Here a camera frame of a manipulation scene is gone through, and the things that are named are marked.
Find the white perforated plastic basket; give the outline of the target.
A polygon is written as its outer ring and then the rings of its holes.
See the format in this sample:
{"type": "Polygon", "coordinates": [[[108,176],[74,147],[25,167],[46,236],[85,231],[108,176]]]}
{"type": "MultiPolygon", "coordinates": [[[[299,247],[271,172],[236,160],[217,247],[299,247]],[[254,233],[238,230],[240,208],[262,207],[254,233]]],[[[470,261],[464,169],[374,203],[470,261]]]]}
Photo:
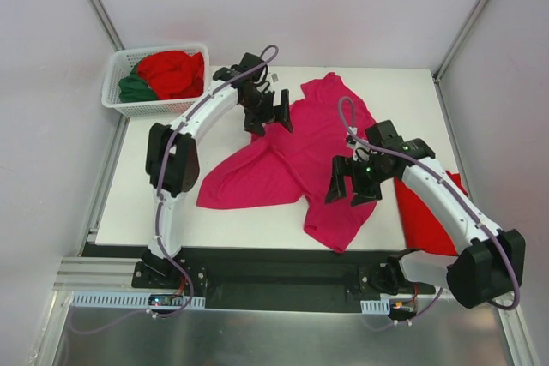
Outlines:
{"type": "Polygon", "coordinates": [[[206,92],[210,80],[208,47],[203,43],[184,43],[181,45],[163,45],[116,51],[108,60],[105,78],[101,91],[101,103],[126,117],[144,116],[162,113],[181,113],[187,110],[196,98],[152,100],[135,103],[124,103],[119,95],[119,81],[130,74],[130,71],[145,57],[163,51],[183,51],[190,56],[201,54],[204,60],[204,84],[206,92]]]}

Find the pink t shirt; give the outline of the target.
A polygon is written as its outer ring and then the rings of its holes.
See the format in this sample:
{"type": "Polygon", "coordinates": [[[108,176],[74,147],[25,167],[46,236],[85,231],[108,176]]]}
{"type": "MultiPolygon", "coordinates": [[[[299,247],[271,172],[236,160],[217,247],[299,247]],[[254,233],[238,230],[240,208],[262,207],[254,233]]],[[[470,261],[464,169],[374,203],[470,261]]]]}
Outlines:
{"type": "Polygon", "coordinates": [[[349,157],[347,132],[340,116],[360,131],[375,122],[365,102],[334,72],[301,86],[304,94],[291,104],[293,131],[271,123],[263,137],[223,160],[203,180],[196,204],[228,210],[290,204],[305,198],[304,231],[336,253],[344,252],[375,204],[354,207],[351,200],[325,201],[335,155],[349,157]]]}

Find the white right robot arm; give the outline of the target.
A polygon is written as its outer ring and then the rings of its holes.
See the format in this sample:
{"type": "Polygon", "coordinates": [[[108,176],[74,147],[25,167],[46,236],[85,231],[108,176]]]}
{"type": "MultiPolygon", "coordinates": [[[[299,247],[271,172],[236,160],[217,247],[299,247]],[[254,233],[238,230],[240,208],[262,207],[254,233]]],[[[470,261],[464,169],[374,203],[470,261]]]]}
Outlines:
{"type": "Polygon", "coordinates": [[[504,231],[482,213],[451,180],[433,150],[421,139],[404,141],[391,121],[376,123],[358,137],[346,127],[354,154],[332,159],[326,203],[346,197],[352,184],[352,206],[380,201],[382,183],[396,179],[415,193],[435,216],[454,245],[456,256],[403,250],[386,271],[386,285],[403,293],[416,282],[449,290],[460,305],[482,303],[516,309],[525,255],[525,240],[516,230],[504,231]]]}

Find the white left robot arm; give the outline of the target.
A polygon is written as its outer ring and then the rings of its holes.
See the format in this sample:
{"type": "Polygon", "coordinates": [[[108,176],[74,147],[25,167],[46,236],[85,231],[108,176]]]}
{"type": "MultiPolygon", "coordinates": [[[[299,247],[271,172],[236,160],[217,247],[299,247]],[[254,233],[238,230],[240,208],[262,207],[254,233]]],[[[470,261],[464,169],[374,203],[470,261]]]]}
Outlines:
{"type": "Polygon", "coordinates": [[[169,259],[181,250],[172,220],[175,206],[199,178],[198,145],[202,138],[238,105],[244,109],[244,130],[252,135],[264,136],[271,123],[293,130],[289,91],[281,91],[277,105],[267,79],[268,65],[278,52],[276,45],[267,46],[258,56],[246,52],[240,63],[215,71],[207,91],[182,115],[169,124],[155,123],[149,130],[145,171],[155,190],[156,211],[148,250],[160,258],[151,275],[162,287],[171,288],[181,279],[181,266],[169,259]]]}

